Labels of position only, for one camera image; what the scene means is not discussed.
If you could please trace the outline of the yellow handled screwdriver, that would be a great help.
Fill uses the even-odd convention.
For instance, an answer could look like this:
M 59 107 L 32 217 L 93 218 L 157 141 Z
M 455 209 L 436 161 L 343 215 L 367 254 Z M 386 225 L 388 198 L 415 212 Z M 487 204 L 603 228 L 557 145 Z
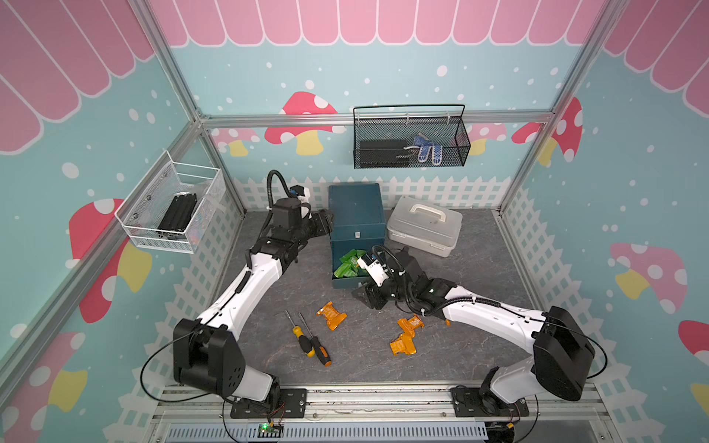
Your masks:
M 284 313 L 286 314 L 286 317 L 291 322 L 292 332 L 293 332 L 293 334 L 295 334 L 295 337 L 297 337 L 297 341 L 299 343 L 301 350 L 308 357 L 315 356 L 315 350 L 313 348 L 313 345 L 312 345 L 310 339 L 308 339 L 308 337 L 306 337 L 306 335 L 304 334 L 303 330 L 299 326 L 297 326 L 297 324 L 295 324 L 295 321 L 291 317 L 290 313 L 287 310 L 284 311 Z

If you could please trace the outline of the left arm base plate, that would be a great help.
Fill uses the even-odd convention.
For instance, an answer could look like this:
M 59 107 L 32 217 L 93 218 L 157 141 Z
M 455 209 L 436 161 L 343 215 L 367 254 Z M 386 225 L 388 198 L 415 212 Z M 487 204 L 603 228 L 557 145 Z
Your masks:
M 307 396 L 306 389 L 276 387 L 261 402 L 239 398 L 232 404 L 230 417 L 232 419 L 303 418 Z

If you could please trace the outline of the small green circuit board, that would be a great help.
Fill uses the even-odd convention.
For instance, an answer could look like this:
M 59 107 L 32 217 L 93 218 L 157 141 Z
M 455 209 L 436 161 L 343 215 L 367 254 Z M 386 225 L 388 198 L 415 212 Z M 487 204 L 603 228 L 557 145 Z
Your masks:
M 264 423 L 258 427 L 259 439 L 280 439 L 284 435 L 284 427 L 273 423 Z

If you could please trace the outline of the orange handled screwdriver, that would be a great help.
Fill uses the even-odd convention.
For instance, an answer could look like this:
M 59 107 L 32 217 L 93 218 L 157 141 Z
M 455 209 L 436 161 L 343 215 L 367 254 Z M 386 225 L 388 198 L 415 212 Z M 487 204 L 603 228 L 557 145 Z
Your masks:
M 306 323 L 306 319 L 302 314 L 299 314 L 299 317 L 301 318 L 306 331 L 310 335 L 310 342 L 311 345 L 313 346 L 313 349 L 315 351 L 315 355 L 319 358 L 319 361 L 325 366 L 329 367 L 332 364 L 332 358 L 330 357 L 329 352 L 327 349 L 322 345 L 321 341 L 319 340 L 319 337 L 310 330 L 310 327 L 308 326 L 308 323 Z

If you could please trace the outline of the orange cookie packet far left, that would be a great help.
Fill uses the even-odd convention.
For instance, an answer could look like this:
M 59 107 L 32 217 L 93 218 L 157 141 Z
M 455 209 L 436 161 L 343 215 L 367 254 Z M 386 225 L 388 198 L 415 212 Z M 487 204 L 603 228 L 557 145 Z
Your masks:
M 317 312 L 318 317 L 324 317 L 328 328 L 334 332 L 347 319 L 347 315 L 340 312 L 333 302 L 328 302 L 323 308 Z

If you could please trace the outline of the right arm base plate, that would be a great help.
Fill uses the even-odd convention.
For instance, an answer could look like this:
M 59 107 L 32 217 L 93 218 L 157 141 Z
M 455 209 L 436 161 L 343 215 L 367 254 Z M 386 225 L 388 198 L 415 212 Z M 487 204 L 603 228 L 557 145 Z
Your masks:
M 455 415 L 461 417 L 501 417 L 514 421 L 530 415 L 527 403 L 506 403 L 480 387 L 458 385 L 450 389 Z

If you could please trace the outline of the green cookie packet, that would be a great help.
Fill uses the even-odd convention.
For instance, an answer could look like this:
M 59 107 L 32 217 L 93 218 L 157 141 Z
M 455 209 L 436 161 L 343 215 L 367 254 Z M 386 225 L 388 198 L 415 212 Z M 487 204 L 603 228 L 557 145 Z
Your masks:
M 341 278 L 353 278 L 359 275 L 358 265 L 352 262 L 342 263 L 334 272 L 333 275 L 336 279 Z
M 340 261 L 342 263 L 346 262 L 354 262 L 356 263 L 360 258 L 362 258 L 365 254 L 367 254 L 367 251 L 362 250 L 362 249 L 351 249 L 349 252 L 347 252 L 345 255 L 343 255 L 340 258 Z

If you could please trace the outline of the white plastic lidded box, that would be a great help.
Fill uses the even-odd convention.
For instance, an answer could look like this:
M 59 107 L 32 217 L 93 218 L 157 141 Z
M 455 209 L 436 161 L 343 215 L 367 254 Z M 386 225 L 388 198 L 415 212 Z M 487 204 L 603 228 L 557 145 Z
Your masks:
M 462 224 L 460 212 L 402 197 L 387 221 L 387 230 L 394 242 L 448 258 L 457 245 Z

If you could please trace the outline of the orange cookie packet lower centre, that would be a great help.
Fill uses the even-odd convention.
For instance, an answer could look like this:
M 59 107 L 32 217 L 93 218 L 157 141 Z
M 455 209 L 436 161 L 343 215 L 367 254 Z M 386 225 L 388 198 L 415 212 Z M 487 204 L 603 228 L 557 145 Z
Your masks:
M 390 343 L 391 352 L 394 356 L 397 354 L 405 354 L 406 356 L 413 356 L 417 353 L 415 348 L 414 338 L 411 335 L 402 333 L 396 340 Z

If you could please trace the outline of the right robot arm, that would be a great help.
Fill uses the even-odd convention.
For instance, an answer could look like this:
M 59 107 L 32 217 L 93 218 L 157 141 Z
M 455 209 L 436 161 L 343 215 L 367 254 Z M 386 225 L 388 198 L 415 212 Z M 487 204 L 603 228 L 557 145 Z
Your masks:
M 393 252 L 375 245 L 358 257 L 357 265 L 370 281 L 354 290 L 354 297 L 376 310 L 389 302 L 403 304 L 413 321 L 405 332 L 414 332 L 423 319 L 435 317 L 485 330 L 527 352 L 514 365 L 490 369 L 478 388 L 452 389 L 454 402 L 467 413 L 520 416 L 524 399 L 543 392 L 567 402 L 581 399 L 592 377 L 596 347 L 566 309 L 519 308 L 455 282 L 430 278 L 406 248 Z

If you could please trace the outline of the black box in white basket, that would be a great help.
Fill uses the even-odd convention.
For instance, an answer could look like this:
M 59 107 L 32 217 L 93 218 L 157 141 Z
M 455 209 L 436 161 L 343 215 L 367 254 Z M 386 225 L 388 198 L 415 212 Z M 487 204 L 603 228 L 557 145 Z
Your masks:
M 184 232 L 188 227 L 192 213 L 198 204 L 196 193 L 175 194 L 162 221 L 158 226 L 156 234 L 160 238 L 170 240 L 184 239 Z

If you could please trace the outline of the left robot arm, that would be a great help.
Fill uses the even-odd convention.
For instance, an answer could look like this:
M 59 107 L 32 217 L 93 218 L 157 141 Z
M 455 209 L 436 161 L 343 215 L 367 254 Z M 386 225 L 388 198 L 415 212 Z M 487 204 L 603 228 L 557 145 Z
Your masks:
M 250 367 L 238 340 L 260 300 L 308 242 L 332 232 L 332 212 L 314 212 L 308 199 L 302 186 L 288 186 L 279 171 L 269 171 L 269 212 L 258 239 L 246 252 L 245 267 L 209 308 L 196 319 L 182 319 L 174 328 L 176 382 L 226 400 L 276 406 L 277 378 Z

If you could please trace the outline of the blue white item in basket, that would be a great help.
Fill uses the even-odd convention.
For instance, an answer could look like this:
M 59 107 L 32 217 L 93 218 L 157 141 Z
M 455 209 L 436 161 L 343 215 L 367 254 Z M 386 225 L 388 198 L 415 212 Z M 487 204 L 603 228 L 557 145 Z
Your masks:
M 444 147 L 422 133 L 418 133 L 413 143 L 404 147 L 404 151 L 409 155 L 414 154 L 421 164 L 431 162 L 434 166 L 441 166 L 443 163 Z

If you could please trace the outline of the teal three-drawer cabinet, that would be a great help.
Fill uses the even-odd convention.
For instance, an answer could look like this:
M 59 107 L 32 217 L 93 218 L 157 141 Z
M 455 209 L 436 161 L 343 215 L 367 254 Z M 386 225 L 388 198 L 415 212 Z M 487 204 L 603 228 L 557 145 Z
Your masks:
M 369 280 L 360 272 L 353 277 L 337 277 L 334 273 L 351 250 L 369 251 L 383 245 L 387 234 L 386 217 L 380 185 L 377 183 L 341 183 L 329 186 L 328 209 L 334 214 L 330 233 L 332 255 L 332 287 L 356 289 Z

